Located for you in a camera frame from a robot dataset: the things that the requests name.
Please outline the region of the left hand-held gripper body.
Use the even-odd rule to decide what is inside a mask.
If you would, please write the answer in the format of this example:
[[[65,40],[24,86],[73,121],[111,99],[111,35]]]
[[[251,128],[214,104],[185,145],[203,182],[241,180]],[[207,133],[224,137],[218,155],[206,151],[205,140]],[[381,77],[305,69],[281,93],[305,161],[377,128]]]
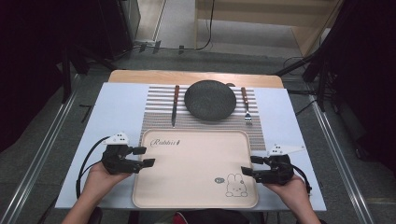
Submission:
[[[102,141],[102,144],[106,146],[106,150],[101,162],[110,174],[138,174],[143,169],[137,167],[139,161],[127,159],[130,154],[127,154],[129,138],[126,133],[116,133],[109,136]]]

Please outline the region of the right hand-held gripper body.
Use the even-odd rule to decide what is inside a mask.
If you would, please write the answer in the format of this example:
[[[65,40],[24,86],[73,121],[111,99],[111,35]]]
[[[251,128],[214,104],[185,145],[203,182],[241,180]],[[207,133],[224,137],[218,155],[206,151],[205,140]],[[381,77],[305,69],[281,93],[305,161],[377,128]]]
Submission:
[[[297,172],[303,178],[305,173],[290,162],[290,153],[304,150],[303,146],[282,146],[274,145],[270,148],[264,157],[267,157],[269,162],[266,164],[270,167],[269,170],[256,171],[258,174],[253,176],[257,183],[263,184],[279,184],[285,185]]]

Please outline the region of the beige tray with rabbit print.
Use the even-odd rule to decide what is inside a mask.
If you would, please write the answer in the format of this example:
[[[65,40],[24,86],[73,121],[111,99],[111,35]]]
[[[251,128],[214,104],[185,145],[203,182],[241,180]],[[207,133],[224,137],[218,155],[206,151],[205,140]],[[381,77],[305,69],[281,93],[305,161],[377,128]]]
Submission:
[[[142,209],[254,207],[256,182],[249,168],[250,143],[242,131],[148,130],[141,160],[154,164],[135,176],[132,200]]]

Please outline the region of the wooden handled knife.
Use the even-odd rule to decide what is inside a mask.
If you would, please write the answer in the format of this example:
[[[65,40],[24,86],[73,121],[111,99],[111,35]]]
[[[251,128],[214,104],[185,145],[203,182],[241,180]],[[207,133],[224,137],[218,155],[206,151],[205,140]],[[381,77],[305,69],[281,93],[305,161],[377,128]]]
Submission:
[[[175,128],[176,126],[178,95],[179,95],[179,85],[176,85],[174,91],[173,109],[171,116],[171,125],[173,128]]]

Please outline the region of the wooden handled fork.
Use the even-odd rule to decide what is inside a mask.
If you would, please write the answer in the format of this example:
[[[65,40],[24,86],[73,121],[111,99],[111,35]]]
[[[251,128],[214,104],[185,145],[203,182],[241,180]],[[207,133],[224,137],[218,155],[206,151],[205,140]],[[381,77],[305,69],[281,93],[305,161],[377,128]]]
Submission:
[[[242,94],[242,100],[244,102],[245,110],[246,110],[246,114],[244,116],[245,123],[251,123],[252,122],[252,117],[251,117],[251,115],[249,113],[248,95],[247,95],[247,90],[246,90],[245,87],[241,88],[241,94]]]

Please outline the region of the dark grey speckled plate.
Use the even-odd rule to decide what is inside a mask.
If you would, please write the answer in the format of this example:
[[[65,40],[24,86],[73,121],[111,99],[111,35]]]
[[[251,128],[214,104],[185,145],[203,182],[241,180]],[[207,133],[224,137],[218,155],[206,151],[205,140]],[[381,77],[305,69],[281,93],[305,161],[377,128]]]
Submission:
[[[206,121],[227,119],[236,108],[233,90],[216,80],[201,80],[189,86],[184,94],[187,110]]]

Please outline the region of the person's right hand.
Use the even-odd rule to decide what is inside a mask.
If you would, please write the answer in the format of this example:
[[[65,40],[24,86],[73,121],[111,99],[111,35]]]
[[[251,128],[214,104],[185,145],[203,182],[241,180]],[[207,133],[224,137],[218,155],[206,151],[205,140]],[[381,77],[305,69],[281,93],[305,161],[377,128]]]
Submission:
[[[298,213],[310,207],[304,181],[297,175],[285,185],[265,184],[265,187],[277,194],[292,212]]]

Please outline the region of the person's left hand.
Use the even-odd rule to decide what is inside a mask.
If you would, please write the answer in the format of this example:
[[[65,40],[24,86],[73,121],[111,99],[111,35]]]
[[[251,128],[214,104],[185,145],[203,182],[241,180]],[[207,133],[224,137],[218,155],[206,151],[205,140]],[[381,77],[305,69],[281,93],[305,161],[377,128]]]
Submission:
[[[120,173],[112,175],[99,162],[89,171],[80,197],[94,201],[102,200],[118,183],[128,178],[130,174]]]

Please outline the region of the striped woven placemat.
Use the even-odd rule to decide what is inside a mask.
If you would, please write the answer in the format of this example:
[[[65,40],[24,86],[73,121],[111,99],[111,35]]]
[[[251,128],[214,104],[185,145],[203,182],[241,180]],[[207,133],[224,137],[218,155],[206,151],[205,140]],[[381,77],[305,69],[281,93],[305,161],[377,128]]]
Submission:
[[[246,109],[242,100],[242,92],[238,87],[231,87],[235,94],[236,107],[226,119],[205,121],[194,117],[184,104],[184,93],[187,86],[180,87],[176,128],[201,130],[239,130],[247,134],[252,150],[265,150],[261,118],[252,88],[246,88],[248,111],[251,122],[245,121]],[[148,89],[148,99],[145,105],[141,135],[148,129],[172,129],[172,111],[174,87],[172,85],[151,85]]]

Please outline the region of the person's red shoe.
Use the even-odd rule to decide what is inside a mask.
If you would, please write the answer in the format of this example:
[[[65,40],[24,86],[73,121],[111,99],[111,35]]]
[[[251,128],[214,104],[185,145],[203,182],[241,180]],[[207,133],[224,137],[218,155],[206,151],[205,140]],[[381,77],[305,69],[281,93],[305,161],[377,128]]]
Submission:
[[[176,212],[173,216],[173,224],[189,224],[186,218],[179,212]]]

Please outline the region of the black metal stand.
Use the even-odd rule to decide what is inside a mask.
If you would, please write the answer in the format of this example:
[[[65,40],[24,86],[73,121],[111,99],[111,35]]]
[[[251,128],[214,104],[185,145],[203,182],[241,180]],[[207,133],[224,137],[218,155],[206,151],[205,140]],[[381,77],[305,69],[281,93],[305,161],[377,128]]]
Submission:
[[[329,64],[322,49],[317,49],[310,55],[300,59],[298,62],[275,72],[275,76],[282,77],[297,68],[303,67],[304,65],[306,65],[306,69],[303,73],[303,81],[305,83],[311,83],[316,77],[318,77],[318,88],[316,90],[317,104],[319,109],[324,112],[325,85],[329,73]]]

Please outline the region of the black cabinet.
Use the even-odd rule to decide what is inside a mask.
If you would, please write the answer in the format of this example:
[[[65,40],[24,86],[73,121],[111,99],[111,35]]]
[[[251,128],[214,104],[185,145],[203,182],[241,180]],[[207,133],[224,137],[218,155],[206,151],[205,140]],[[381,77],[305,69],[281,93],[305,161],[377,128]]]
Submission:
[[[104,43],[108,59],[130,51],[134,46],[141,14],[137,0],[98,0]]]

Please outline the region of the light wooden shelf unit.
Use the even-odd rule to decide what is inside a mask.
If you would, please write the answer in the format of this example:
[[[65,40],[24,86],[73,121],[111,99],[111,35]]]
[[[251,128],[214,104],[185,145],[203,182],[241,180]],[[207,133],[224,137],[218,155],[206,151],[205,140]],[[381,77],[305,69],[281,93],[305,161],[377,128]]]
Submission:
[[[336,20],[345,0],[194,0],[198,20],[238,21],[290,26],[300,52],[307,56]]]

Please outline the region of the metal floor rail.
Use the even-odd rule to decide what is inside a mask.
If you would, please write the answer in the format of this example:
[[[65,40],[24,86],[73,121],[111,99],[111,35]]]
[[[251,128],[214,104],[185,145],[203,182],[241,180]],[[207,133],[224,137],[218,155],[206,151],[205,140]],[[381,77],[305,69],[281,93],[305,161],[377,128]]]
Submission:
[[[69,98],[60,106],[55,118],[53,119],[51,125],[49,126],[48,131],[44,139],[41,142],[40,147],[37,150],[30,166],[25,173],[23,179],[20,184],[16,188],[13,197],[7,207],[6,212],[0,218],[0,224],[15,224],[16,220],[27,201],[29,194],[34,187],[34,184],[38,178],[39,173],[50,154],[51,148],[53,146],[56,137],[58,136],[59,131],[61,130],[65,118],[67,117],[72,104],[76,99],[76,91],[73,91]]]
[[[344,153],[328,120],[327,114],[321,111],[317,103],[317,99],[313,95],[309,95],[309,99],[313,102],[313,110],[315,111],[318,123],[326,138],[335,165],[339,171],[341,179],[343,180],[344,186],[346,187],[348,198],[352,203],[360,224],[375,224],[372,213],[368,208],[361,193],[361,189],[347,163]]]

